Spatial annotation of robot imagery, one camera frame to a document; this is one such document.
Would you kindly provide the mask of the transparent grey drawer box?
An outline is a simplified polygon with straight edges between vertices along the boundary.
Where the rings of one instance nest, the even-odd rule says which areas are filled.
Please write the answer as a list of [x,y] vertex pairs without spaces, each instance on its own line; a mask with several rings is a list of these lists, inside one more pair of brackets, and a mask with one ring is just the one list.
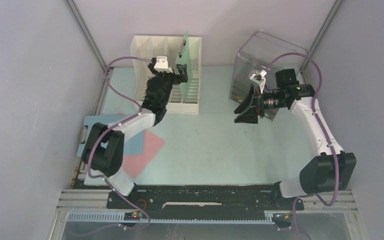
[[[248,94],[250,84],[253,84],[256,89],[259,88],[258,83],[254,79],[251,80],[250,77],[264,70],[278,56],[291,52],[303,55],[309,53],[304,47],[265,33],[262,30],[254,32],[236,55],[229,98],[241,103]],[[277,60],[269,67],[265,75],[265,90],[277,88],[276,72],[293,68],[295,73],[298,74],[304,61],[303,57],[297,55],[285,56]]]

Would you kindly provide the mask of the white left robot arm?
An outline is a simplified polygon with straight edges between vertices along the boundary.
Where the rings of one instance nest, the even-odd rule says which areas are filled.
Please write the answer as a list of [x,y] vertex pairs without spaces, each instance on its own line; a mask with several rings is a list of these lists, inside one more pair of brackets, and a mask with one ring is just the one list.
[[118,201],[125,208],[133,208],[138,202],[138,194],[132,191],[135,183],[123,168],[125,143],[142,131],[154,127],[167,113],[167,105],[174,85],[187,83],[187,64],[177,64],[178,73],[161,63],[150,63],[148,68],[153,77],[147,81],[145,97],[137,113],[118,122],[95,123],[84,145],[81,160],[85,162],[90,178],[102,178],[110,188],[120,194]]

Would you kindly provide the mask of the green clipboard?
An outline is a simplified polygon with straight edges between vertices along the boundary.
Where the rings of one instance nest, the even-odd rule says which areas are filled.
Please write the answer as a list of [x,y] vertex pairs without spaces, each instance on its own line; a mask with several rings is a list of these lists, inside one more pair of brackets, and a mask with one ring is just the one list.
[[180,43],[175,64],[178,75],[180,75],[179,87],[181,91],[181,102],[185,103],[188,97],[191,79],[193,76],[190,56],[190,41],[187,31],[183,35],[182,41]]

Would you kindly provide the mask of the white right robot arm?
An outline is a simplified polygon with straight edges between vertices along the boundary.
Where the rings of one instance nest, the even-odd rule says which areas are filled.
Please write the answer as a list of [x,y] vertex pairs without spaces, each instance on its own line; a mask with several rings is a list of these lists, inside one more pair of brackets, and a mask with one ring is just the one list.
[[293,68],[275,73],[277,89],[264,92],[266,71],[253,70],[248,77],[253,82],[247,96],[234,110],[235,123],[257,124],[266,110],[287,108],[303,125],[310,149],[310,161],[299,176],[281,181],[279,190],[271,194],[271,204],[284,209],[293,197],[345,190],[357,160],[336,141],[325,121],[311,84],[301,84]]

